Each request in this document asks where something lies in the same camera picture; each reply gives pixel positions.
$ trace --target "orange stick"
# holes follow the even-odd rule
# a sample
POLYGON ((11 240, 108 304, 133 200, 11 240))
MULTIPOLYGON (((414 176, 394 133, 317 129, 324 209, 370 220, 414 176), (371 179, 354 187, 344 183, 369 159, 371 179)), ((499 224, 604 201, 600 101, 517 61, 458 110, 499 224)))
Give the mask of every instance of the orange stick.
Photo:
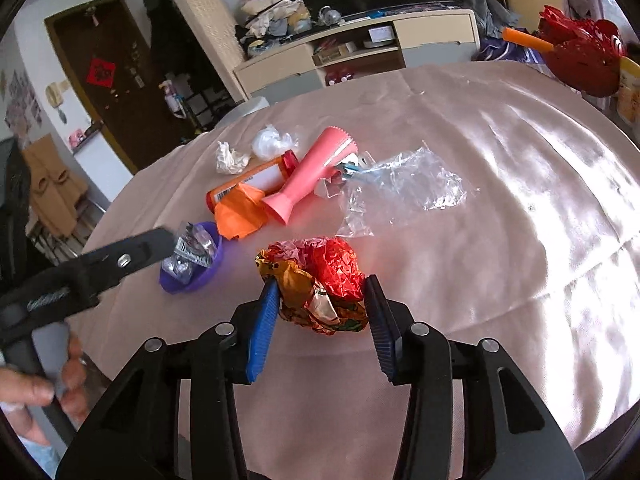
POLYGON ((515 30, 514 28, 509 27, 505 28, 502 31, 502 38, 503 40, 509 41, 510 43, 533 48, 538 52, 551 52, 555 48, 555 45, 553 43, 549 43, 548 41, 536 38, 535 36, 527 34, 526 32, 520 32, 519 30, 515 30))

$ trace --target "white plastic bag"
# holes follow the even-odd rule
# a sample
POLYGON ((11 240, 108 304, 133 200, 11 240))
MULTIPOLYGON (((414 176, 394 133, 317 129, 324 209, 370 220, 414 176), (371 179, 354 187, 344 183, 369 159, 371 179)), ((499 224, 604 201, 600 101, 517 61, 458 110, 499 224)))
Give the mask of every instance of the white plastic bag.
POLYGON ((373 236, 404 226, 429 209, 443 209, 466 197, 462 179, 447 171, 426 146, 402 152, 371 168, 356 171, 342 188, 344 222, 338 236, 373 236))
POLYGON ((289 134, 280 135, 273 124, 260 130, 251 143, 251 149, 260 160, 272 160, 288 150, 296 150, 298 140, 289 134))
POLYGON ((242 173, 249 160, 251 160, 251 155, 238 153, 236 150, 229 149, 228 142, 218 141, 216 150, 216 169, 218 173, 230 175, 242 173))

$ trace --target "shelf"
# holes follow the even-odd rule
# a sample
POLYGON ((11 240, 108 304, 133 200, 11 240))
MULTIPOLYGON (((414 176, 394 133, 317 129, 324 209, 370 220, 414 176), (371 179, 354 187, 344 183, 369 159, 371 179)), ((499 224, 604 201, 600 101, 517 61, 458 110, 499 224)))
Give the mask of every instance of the shelf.
POLYGON ((348 56, 341 57, 340 59, 334 59, 322 65, 316 66, 316 68, 324 68, 325 66, 336 65, 338 63, 344 63, 345 61, 352 61, 354 59, 360 59, 361 57, 374 56, 375 54, 384 54, 385 52, 394 52, 400 50, 397 45, 377 46, 376 48, 361 48, 352 52, 348 56))

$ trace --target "cabinet drawer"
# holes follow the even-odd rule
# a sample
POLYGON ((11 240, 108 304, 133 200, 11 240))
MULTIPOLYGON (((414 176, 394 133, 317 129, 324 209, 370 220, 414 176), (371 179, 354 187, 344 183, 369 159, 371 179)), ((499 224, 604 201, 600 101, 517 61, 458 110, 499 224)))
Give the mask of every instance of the cabinet drawer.
POLYGON ((306 94, 324 88, 324 81, 318 72, 312 70, 304 74, 290 75, 286 79, 276 81, 251 94, 251 97, 264 97, 269 104, 286 101, 297 95, 306 94))
POLYGON ((413 48, 428 43, 473 43, 474 28, 470 14, 448 14, 407 18, 394 22, 401 48, 413 48))
POLYGON ((402 51, 407 68, 426 64, 444 65, 460 61, 471 61, 478 52, 475 43, 431 43, 414 46, 402 51))
POLYGON ((252 64, 236 74, 248 94, 264 88, 268 84, 280 81, 290 75, 303 74, 315 70, 313 48, 309 44, 302 44, 266 57, 252 64))

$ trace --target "finger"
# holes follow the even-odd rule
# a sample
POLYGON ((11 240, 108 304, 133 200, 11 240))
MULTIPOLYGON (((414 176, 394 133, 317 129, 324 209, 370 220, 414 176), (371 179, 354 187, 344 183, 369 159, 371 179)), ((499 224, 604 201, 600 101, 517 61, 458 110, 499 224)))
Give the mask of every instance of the finger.
POLYGON ((37 376, 27 376, 10 368, 0 368, 0 400, 30 406, 49 406, 53 384, 37 376))
POLYGON ((50 446, 47 437, 44 436, 40 427, 31 418, 31 413, 25 408, 7 413, 6 418, 17 435, 36 442, 41 446, 50 446))
POLYGON ((89 416, 89 410, 84 410, 84 412, 80 412, 76 416, 74 416, 74 419, 78 424, 82 424, 84 421, 86 421, 86 418, 88 416, 89 416))
POLYGON ((79 359, 82 357, 82 343, 78 336, 71 333, 69 336, 69 359, 79 359))
POLYGON ((60 377, 67 389, 75 390, 84 384, 86 370, 78 359, 69 360, 62 367, 60 377))
POLYGON ((60 406, 64 412, 71 418, 78 418, 84 412, 88 411, 88 403, 84 388, 77 388, 65 392, 60 399, 60 406))

